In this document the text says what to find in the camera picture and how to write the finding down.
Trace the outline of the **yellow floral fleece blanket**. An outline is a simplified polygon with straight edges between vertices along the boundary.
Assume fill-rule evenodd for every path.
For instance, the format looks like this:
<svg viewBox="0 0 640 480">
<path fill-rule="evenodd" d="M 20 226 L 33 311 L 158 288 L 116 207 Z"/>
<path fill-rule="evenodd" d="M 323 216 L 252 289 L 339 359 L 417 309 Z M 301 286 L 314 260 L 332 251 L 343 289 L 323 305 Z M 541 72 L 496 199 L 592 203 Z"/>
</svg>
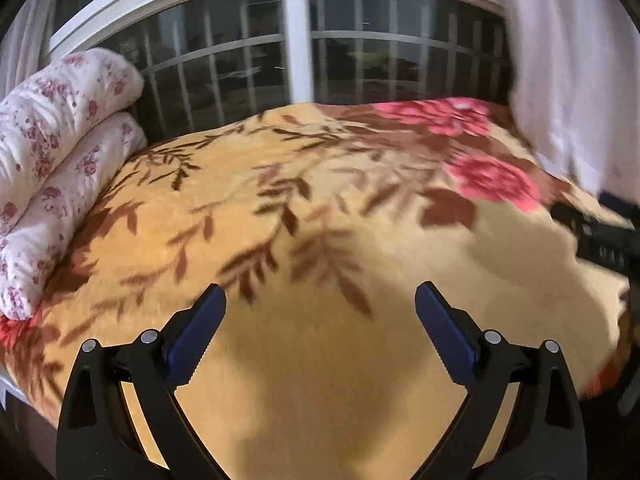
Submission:
<svg viewBox="0 0 640 480">
<path fill-rule="evenodd" d="M 414 310 L 433 282 L 508 341 L 556 340 L 583 387 L 614 347 L 615 274 L 575 259 L 558 200 L 500 106 L 298 104 L 122 167 L 52 274 L 1 325 L 1 361 L 50 422 L 81 343 L 126 344 L 217 283 L 220 330 L 178 400 L 235 479 L 407 479 L 460 406 Z"/>
</svg>

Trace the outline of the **folded pink floral quilt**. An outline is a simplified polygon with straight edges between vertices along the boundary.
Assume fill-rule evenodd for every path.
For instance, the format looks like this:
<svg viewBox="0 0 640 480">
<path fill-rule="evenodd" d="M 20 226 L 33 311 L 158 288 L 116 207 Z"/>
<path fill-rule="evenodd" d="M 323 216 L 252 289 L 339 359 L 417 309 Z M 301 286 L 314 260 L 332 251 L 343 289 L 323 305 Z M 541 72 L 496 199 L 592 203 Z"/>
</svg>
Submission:
<svg viewBox="0 0 640 480">
<path fill-rule="evenodd" d="M 94 48 L 50 63 L 1 102 L 1 312 L 32 318 L 85 215 L 145 135 L 144 80 Z"/>
</svg>

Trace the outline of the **white sheer curtain left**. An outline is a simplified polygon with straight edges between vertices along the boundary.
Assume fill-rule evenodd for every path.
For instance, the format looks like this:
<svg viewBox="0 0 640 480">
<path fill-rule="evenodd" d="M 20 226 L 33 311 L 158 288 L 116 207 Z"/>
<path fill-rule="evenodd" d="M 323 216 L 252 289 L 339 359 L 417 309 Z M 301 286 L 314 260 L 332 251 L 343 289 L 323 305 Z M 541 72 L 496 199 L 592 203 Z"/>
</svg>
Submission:
<svg viewBox="0 0 640 480">
<path fill-rule="evenodd" d="M 26 0 L 1 40 L 1 97 L 39 70 L 52 36 L 56 0 Z"/>
</svg>

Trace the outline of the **white window frame with bars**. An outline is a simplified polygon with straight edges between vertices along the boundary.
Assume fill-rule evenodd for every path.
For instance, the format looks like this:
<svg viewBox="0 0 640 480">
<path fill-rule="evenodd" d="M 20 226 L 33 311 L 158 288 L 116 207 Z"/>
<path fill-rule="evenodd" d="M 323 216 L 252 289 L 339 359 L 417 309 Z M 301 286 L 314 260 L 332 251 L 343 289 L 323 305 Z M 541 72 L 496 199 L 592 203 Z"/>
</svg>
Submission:
<svg viewBox="0 0 640 480">
<path fill-rule="evenodd" d="M 151 141 L 298 102 L 506 102 L 499 0 L 58 0 L 49 58 L 111 49 L 140 70 Z"/>
</svg>

